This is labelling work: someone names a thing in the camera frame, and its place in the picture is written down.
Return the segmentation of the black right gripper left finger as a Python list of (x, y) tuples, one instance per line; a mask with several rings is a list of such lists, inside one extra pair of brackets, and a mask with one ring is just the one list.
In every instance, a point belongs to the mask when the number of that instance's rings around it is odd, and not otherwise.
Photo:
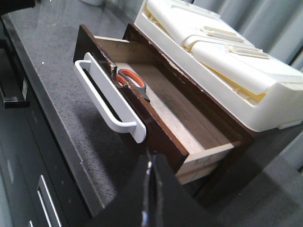
[(151, 227), (150, 179), (152, 155), (146, 151), (138, 159), (134, 171), (117, 196), (93, 219), (87, 227)]

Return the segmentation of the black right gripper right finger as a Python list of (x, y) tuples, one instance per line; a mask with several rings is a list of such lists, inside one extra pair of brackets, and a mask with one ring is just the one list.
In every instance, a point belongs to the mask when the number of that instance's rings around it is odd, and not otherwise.
[(153, 180), (153, 227), (222, 227), (176, 179), (163, 154), (149, 154)]

